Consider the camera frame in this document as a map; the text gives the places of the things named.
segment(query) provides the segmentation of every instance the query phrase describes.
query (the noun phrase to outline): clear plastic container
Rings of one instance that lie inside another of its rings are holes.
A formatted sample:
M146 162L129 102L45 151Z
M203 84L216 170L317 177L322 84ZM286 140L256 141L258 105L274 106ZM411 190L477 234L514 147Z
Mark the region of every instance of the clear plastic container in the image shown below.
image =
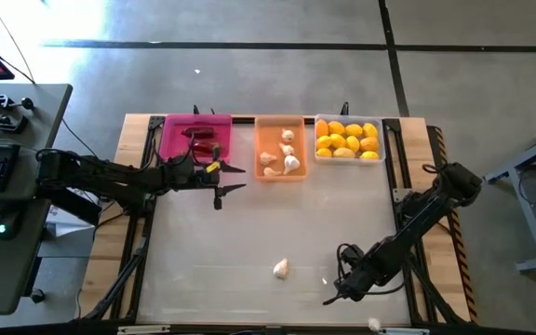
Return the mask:
M160 141L160 156L163 159L175 157L187 152L190 138L181 135L181 132L189 127L212 127L214 137L201 141L217 142L221 146L221 160L229 162L231 147L231 127L232 119L230 115L201 115L201 114L169 114L165 120L163 138ZM195 154L195 158L200 162L208 163L212 161L212 154Z
M307 177L307 161L305 152L305 122L302 116L297 115L266 115L257 116L254 123L255 153L254 167L255 176L259 181L302 181ZM285 155L278 143L282 143L283 129L292 130L295 139L290 144L295 150L294 156L299 159L300 167L292 170L289 174L267 177L264 176L264 168L272 168L274 171L285 169ZM261 153L276 156L276 160L263 166L260 164Z
M315 145L315 141L317 140L317 132L316 128L314 126L314 157L315 161L318 163L337 163L337 164L355 164L355 165L370 165L370 164L380 164L386 159L386 150L384 147L384 141L383 141L383 123L382 119L378 117L369 117L369 116L351 116L351 115L336 115L336 114L318 114L315 116L315 121L317 120L324 120L326 122L330 121L338 121L342 123L343 126L349 126L352 124L358 124L359 126L363 127L366 123L371 123L375 128L378 129L378 159L360 159L359 156L361 155L361 150L357 152L355 155L355 158L335 158L335 157L321 157L317 155L317 148ZM360 141L363 139L363 136L357 137Z

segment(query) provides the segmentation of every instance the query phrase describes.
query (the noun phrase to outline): gray desk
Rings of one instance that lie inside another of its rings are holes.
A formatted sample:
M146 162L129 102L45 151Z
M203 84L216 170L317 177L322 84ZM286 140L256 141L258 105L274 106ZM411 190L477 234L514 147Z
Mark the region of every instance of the gray desk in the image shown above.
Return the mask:
M36 149L51 147L72 90L70 85L0 84L0 94L7 94L14 101L31 98L37 107L34 114L25 113L30 124L22 134L8 135L0 132L0 139L12 139ZM8 187L13 187L17 177L30 179L35 176L37 164L33 152L21 149L18 164L22 168L14 170L14 177ZM0 200L0 208L5 203ZM49 205L46 200L31 200L16 238L11 241L0 240L0 315L13 313L27 285L32 284L31 269Z

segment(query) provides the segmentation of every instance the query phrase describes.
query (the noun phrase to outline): orange bin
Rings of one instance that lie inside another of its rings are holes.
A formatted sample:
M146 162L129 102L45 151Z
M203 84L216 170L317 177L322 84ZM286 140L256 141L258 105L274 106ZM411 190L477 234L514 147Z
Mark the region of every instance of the orange bin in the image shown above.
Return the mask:
M305 153L305 123L302 116L297 115L265 115L257 116L255 120L255 175L259 181L302 181L307 177L307 159ZM274 177L264 176L264 168L274 171L285 169L285 155L278 143L282 143L283 129L292 130L295 139L289 145L295 150L295 157L301 165L288 175ZM260 164L260 154L268 153L276 156L276 160L267 166Z

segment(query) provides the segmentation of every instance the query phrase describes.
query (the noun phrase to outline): desk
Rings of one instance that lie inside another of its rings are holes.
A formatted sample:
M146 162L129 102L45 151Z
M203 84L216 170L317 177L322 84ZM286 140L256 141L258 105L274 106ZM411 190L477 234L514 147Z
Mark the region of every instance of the desk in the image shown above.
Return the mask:
M140 163L149 121L149 114L126 115L115 162L134 166ZM423 191L431 186L434 177L422 171L421 165L434 162L430 134L436 134L436 130L432 127L428 129L425 121L420 118L400 119L400 126L402 127L402 140L409 165L412 188ZM393 154L392 159L395 162L396 178L400 182L398 156ZM110 209L101 219L105 220L115 215L118 210L119 208ZM97 232L81 293L81 305L84 311L91 310L115 280L124 253L128 222L129 218L120 218L102 226ZM447 226L449 224L446 220L441 223ZM132 226L133 230L136 231L136 238L132 246L137 246L142 220ZM454 239L460 239L460 226L456 224L455 220L452 221L451 226L455 232ZM424 237L423 245L429 275L442 296L459 316L464 319L475 319L472 293L468 289L468 270L465 266L464 248L462 245L459 246L461 252L457 257L456 247L452 239L444 229L437 226L432 228ZM463 284L467 285L467 295L465 295ZM130 301L132 287L133 276L127 282L122 303L118 306L119 316L125 316L130 303L133 302ZM419 314L426 318L423 295L418 285L416 285L415 290Z
M31 121L22 134L10 135L0 132L0 138L12 139L34 148L51 147L72 94L72 87L69 85L0 84L0 94L7 94L14 101L29 97L37 108L34 114L24 111ZM19 175L20 179L34 179L37 167L34 153L20 149L18 164L20 161L25 168L19 172L14 170L12 178L16 179L18 177L16 175ZM0 208L5 203L0 200ZM37 265L40 262L36 258L36 252L49 205L46 200L30 201L24 212L18 235L10 241L0 240L0 315L13 313L18 306L20 296L25 293L25 290L28 289L30 292L32 289Z

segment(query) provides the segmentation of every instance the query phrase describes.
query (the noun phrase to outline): pink bin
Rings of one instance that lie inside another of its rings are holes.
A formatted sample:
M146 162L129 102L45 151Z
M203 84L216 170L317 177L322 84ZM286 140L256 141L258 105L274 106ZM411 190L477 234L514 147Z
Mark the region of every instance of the pink bin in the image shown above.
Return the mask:
M201 141L217 142L221 146L221 160L226 163L230 158L231 147L231 126L230 115L199 115L199 114L169 114L165 120L163 137L160 141L160 156L167 160L187 152L190 139L181 135L181 132L189 127L212 127L214 129L213 139ZM195 154L198 161L208 163L212 161L211 154Z

